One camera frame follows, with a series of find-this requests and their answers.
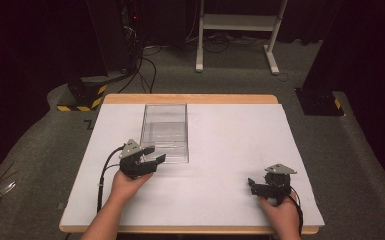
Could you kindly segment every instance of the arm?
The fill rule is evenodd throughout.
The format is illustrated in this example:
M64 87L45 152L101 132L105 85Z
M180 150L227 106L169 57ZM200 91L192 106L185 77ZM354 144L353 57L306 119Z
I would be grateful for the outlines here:
M264 197L258 197L258 200L281 240L301 239L298 233L298 212L291 199L285 197L277 207L273 207Z
M81 239L116 239L124 206L151 176L152 174L147 174L132 180L121 171L117 171L114 175L111 193L107 202L93 219Z

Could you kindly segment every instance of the gray carpet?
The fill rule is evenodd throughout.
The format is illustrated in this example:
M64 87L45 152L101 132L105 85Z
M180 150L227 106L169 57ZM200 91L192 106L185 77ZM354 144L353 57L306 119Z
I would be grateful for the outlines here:
M212 51L222 47L206 44ZM150 55L158 50L151 48L145 55L157 67L154 93L252 93L278 97L326 222L318 234L303 239L385 239L385 172L366 142L347 97L334 93L346 116L318 117L303 115L295 96L294 88L302 86L319 47L320 44L302 46L300 42L277 43L274 54L281 71L278 76L271 75L261 45L204 52L202 73L194 71L196 51L163 48ZM150 81L152 66L144 62L141 73ZM117 92L126 83L123 80L109 84L106 94ZM95 121L99 109L59 112L56 103L64 89L60 86L49 93L51 110L20 138L0 167L0 176L8 168L7 174L16 171L0 183L0 188L17 181L0 205L0 240L66 236L58 228L59 221L92 133L84 121ZM139 78L124 92L143 92ZM69 239L79 237L72 234Z

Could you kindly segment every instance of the forearm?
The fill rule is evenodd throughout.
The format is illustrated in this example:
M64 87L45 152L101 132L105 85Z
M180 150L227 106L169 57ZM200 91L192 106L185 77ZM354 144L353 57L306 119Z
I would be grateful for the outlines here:
M124 204L108 199L82 236L82 240L116 239Z

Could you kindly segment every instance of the stand leg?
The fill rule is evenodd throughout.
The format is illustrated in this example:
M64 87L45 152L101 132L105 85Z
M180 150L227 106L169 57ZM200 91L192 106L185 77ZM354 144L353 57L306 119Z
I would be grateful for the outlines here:
M198 36L198 49L196 53L196 71L204 71L204 51L202 47L204 37L204 0L201 0L201 10L199 14L199 36Z
M266 54L267 60L269 61L270 70L273 75L278 75L280 73L279 68L277 67L276 60L274 59L274 56L273 56L273 47L274 47L274 43L276 42L277 34L279 33L280 24L282 23L283 13L285 12L287 3L288 3L288 0L282 0L279 13L277 14L277 20L274 23L273 32L270 37L269 45L264 45L264 53Z

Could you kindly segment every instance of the white metal stand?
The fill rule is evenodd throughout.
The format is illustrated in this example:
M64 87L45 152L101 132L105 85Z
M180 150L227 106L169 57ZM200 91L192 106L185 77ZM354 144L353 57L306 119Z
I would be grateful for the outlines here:
M203 36L204 29L218 30L243 30L243 31L264 31L272 32L269 45L264 45L264 53L270 65L273 75L279 74L279 68L273 56L273 46L282 23L288 0L281 0L279 12L275 16L254 16L254 15L226 15L226 14L204 14L204 0L201 0L199 19L198 49L196 55L196 71L204 70Z

